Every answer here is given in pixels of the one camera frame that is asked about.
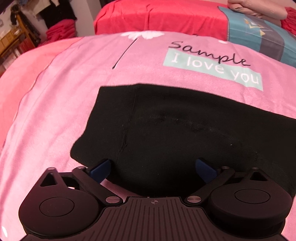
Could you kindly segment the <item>red fleece blanket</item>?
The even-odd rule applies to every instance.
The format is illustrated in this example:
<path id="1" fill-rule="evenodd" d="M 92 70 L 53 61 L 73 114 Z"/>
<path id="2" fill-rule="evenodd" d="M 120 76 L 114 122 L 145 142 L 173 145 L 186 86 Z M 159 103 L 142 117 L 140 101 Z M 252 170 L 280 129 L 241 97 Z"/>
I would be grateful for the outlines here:
<path id="1" fill-rule="evenodd" d="M 15 119 L 20 101 L 32 88 L 37 76 L 61 52 L 80 38 L 53 42 L 18 57 L 1 76 L 1 147 Z"/>

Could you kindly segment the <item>black pants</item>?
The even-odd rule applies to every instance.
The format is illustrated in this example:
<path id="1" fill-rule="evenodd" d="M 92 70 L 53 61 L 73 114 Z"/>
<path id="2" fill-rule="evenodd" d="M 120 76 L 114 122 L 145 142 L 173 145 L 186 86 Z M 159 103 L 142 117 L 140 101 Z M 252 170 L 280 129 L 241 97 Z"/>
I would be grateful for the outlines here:
<path id="1" fill-rule="evenodd" d="M 100 88 L 71 157 L 113 161 L 108 179 L 142 196 L 183 196 L 214 170 L 258 167 L 295 196 L 295 119 L 217 95 L 137 84 Z"/>

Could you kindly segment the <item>pink folded clothes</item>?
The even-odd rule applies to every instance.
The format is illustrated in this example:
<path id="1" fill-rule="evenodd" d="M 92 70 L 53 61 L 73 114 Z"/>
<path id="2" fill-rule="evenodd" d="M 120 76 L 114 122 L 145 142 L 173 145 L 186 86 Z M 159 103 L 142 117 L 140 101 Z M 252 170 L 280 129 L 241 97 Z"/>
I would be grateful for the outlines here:
<path id="1" fill-rule="evenodd" d="M 233 11 L 266 20 L 285 20 L 287 18 L 287 10 L 285 7 L 274 1 L 227 1 L 227 6 Z"/>

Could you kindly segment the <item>wooden shelf with clutter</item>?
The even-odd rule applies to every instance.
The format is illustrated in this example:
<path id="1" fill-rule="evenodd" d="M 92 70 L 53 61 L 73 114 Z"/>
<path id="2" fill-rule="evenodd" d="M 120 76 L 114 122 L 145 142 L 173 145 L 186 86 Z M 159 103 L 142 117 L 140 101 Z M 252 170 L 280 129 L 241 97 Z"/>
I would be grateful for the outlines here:
<path id="1" fill-rule="evenodd" d="M 1 74 L 21 54 L 76 37 L 77 20 L 70 1 L 1 1 L 10 28 L 1 32 Z"/>

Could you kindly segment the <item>teal grey striped pillow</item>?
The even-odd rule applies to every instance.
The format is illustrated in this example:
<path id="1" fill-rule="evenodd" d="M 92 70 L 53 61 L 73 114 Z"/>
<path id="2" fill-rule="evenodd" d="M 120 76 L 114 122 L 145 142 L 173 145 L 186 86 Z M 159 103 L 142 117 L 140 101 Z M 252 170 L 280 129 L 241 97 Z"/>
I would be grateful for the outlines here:
<path id="1" fill-rule="evenodd" d="M 295 67 L 295 36 L 283 28 L 259 19 L 219 7 L 228 19 L 227 40 Z"/>

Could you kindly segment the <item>pink printed duvet cover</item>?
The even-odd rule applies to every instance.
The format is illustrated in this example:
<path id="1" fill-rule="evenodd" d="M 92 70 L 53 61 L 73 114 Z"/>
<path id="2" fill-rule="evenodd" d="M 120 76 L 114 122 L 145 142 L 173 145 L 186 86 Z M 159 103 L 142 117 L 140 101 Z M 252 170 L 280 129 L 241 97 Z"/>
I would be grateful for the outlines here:
<path id="1" fill-rule="evenodd" d="M 65 40 L 1 150 L 1 240 L 295 240 L 295 68 L 175 32 Z"/>

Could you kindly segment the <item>red pillow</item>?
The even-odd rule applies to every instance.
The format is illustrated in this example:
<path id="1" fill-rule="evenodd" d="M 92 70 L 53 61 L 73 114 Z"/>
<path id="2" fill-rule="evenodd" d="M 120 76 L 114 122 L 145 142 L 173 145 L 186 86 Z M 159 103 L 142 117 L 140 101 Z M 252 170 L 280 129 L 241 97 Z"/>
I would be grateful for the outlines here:
<path id="1" fill-rule="evenodd" d="M 167 31 L 228 39 L 228 19 L 211 1 L 112 1 L 94 20 L 95 34 Z"/>

